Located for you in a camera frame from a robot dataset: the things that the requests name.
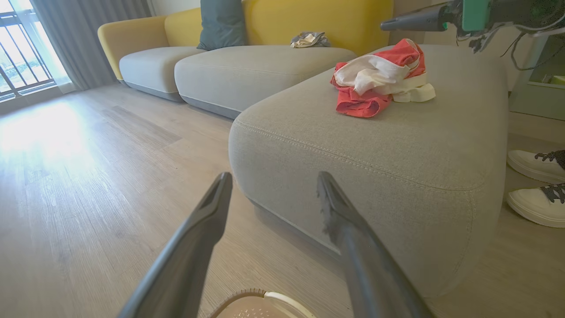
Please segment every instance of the red cloth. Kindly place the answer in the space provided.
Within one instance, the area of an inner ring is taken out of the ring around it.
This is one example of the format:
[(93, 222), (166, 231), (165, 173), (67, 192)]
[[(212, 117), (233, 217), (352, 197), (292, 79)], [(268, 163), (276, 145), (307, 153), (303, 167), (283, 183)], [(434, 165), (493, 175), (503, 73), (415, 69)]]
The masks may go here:
[[(424, 53), (415, 44), (413, 47), (406, 39), (402, 39), (390, 50), (377, 52), (373, 55), (387, 59), (399, 66), (410, 65), (419, 59), (419, 64), (405, 78), (422, 75), (425, 73)], [(336, 64), (336, 71), (346, 65), (345, 62)], [(336, 83), (332, 77), (330, 83), (338, 89), (336, 110), (340, 114), (354, 117), (369, 118), (383, 111), (392, 100), (391, 95), (381, 95), (374, 91), (367, 91), (363, 95), (356, 93), (353, 87), (343, 87)]]
[[(336, 65), (336, 71), (346, 65), (340, 62)], [(330, 81), (339, 91), (337, 94), (337, 112), (353, 117), (373, 117), (384, 110), (390, 104), (389, 95), (380, 95), (373, 91), (367, 91), (360, 96), (353, 87), (339, 86), (334, 77)]]

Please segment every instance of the shoelace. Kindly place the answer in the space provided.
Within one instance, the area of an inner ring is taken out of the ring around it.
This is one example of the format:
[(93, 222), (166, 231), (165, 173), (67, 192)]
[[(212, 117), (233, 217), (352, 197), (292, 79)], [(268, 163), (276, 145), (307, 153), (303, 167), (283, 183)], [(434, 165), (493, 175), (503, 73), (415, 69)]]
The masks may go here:
[(553, 161), (553, 159), (555, 159), (555, 156), (557, 155), (557, 153), (555, 151), (552, 151), (550, 153), (538, 153), (537, 155), (534, 156), (535, 159), (538, 159), (539, 157), (542, 158), (541, 161), (545, 161), (546, 159), (549, 159), (549, 161)]
[(561, 203), (565, 203), (565, 183), (552, 184), (551, 186), (541, 187), (540, 189), (552, 203), (555, 202), (555, 199), (558, 199)]

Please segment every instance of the wooden floor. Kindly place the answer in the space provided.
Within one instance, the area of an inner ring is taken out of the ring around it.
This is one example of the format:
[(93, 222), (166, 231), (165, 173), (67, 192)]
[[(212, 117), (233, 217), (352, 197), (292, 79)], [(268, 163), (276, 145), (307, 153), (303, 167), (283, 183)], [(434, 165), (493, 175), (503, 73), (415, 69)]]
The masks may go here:
[[(560, 148), (523, 136), (528, 118), (514, 122), (511, 147)], [(216, 175), (230, 170), (230, 126), (122, 85), (0, 118), (1, 316), (114, 317)], [(558, 128), (551, 134), (565, 136)], [(508, 169), (508, 190), (539, 185)], [(338, 262), (235, 187), (200, 317), (250, 287), (295, 298), (318, 318), (353, 316)], [(481, 263), (428, 303), (438, 317), (565, 317), (565, 229), (504, 204)]]

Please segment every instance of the sofa seat cushion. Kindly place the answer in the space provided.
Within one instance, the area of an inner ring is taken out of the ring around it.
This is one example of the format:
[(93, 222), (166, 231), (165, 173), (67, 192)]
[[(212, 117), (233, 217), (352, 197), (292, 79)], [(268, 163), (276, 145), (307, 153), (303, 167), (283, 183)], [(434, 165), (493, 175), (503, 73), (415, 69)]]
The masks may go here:
[(243, 193), (320, 243), (319, 171), (338, 181), (412, 283), (441, 295), (478, 262), (503, 197), (506, 73), (495, 59), (422, 45), (436, 98), (373, 118), (336, 112), (327, 71), (245, 110), (229, 136)]
[(175, 64), (205, 50), (193, 46), (173, 46), (135, 52), (122, 57), (120, 72), (130, 87), (171, 100), (179, 97), (175, 85)]
[(234, 46), (182, 59), (175, 80), (189, 104), (235, 118), (254, 103), (353, 58), (352, 51), (340, 48)]

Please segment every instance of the shoe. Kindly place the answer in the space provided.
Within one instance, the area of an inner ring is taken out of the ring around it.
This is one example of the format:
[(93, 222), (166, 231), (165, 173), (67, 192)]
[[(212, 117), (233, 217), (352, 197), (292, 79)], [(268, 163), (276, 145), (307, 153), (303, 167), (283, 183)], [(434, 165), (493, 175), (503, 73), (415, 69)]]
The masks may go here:
[(512, 191), (506, 201), (514, 211), (532, 222), (565, 227), (565, 183)]
[(565, 182), (565, 150), (538, 154), (511, 150), (507, 162), (526, 177), (552, 184)]

